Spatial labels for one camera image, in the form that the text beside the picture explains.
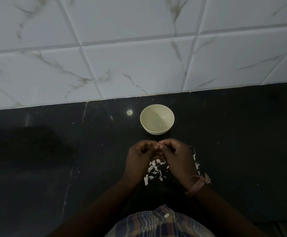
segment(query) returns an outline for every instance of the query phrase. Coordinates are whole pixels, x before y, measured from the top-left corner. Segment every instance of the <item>hand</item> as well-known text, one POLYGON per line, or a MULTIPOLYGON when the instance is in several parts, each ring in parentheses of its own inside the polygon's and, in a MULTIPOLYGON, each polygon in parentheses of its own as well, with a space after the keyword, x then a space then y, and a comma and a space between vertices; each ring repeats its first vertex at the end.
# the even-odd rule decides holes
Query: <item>hand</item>
POLYGON ((129 148, 123 180, 131 187, 145 177, 151 158, 159 152, 156 141, 143 140, 129 148))
POLYGON ((191 177, 198 175, 198 172, 190 147, 176 139, 162 140, 159 141, 159 144, 167 159, 171 173, 179 180, 181 185, 190 190, 198 180, 198 177, 191 177))

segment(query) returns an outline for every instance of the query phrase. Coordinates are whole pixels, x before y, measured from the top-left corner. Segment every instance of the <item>bowl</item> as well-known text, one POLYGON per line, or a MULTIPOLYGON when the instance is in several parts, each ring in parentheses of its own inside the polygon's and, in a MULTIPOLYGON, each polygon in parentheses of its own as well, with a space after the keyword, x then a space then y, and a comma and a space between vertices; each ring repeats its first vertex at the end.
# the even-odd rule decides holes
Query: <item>bowl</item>
POLYGON ((150 105, 141 112, 140 122, 150 134, 162 135, 173 126, 174 114, 165 105, 150 105))

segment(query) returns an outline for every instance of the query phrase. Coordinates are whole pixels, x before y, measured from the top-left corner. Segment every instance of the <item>plaid shirt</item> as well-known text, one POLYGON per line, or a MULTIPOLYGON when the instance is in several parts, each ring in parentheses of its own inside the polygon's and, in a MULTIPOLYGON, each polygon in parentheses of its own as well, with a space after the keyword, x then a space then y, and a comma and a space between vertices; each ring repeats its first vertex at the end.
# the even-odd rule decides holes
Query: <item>plaid shirt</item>
POLYGON ((186 215, 165 205, 154 211, 143 211, 126 217, 107 233, 106 237, 215 237, 214 234, 186 215))

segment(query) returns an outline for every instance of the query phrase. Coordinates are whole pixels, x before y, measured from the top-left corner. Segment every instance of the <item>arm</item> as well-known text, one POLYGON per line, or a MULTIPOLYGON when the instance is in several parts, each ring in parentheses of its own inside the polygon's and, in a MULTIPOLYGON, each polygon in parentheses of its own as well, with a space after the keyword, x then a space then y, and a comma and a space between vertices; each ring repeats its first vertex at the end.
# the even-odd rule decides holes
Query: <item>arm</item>
MULTIPOLYGON (((175 139, 163 140, 159 144, 167 159, 170 171, 189 191, 199 179, 198 177, 191 178, 193 175, 198 175, 198 172, 190 147, 175 139), (175 152, 173 153, 168 146, 172 147, 175 152)), ((238 210, 208 186, 203 186, 193 198, 207 211, 217 226, 229 236, 266 237, 238 210)))
POLYGON ((129 149, 123 177, 86 211, 61 224, 48 237, 104 236, 114 225, 131 193, 143 180, 158 146, 140 141, 129 149))

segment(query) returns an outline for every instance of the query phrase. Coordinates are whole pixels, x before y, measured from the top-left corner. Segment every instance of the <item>bowl rim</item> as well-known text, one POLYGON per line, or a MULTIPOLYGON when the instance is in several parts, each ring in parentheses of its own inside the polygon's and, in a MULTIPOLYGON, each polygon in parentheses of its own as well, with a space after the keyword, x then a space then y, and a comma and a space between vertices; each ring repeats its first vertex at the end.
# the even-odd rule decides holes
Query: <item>bowl rim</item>
POLYGON ((143 127, 145 130, 148 130, 148 131, 150 131, 150 132, 152 132, 152 133, 162 133, 162 132, 167 132, 167 131, 169 131, 169 130, 172 128, 172 126, 173 126, 173 124, 174 124, 174 122, 175 122, 175 115, 174 115, 173 111, 172 111, 169 107, 167 107, 166 105, 162 105, 162 104, 153 104, 153 105, 149 105, 149 106, 147 106, 146 108, 144 108, 144 109, 142 110, 142 112, 141 112, 141 114, 140 114, 140 123, 141 123, 142 127, 143 127), (172 114, 173 114, 173 123, 172 123, 172 125, 171 125, 168 129, 166 129, 166 130, 164 130, 164 131, 151 131, 151 130, 149 130, 148 128, 146 128, 146 127, 143 125, 143 123, 142 123, 142 121, 141 121, 142 113, 144 112, 145 109, 147 109, 148 107, 151 107, 151 106, 153 106, 153 105, 161 105, 161 106, 164 106, 164 107, 168 108, 168 109, 172 112, 172 114))

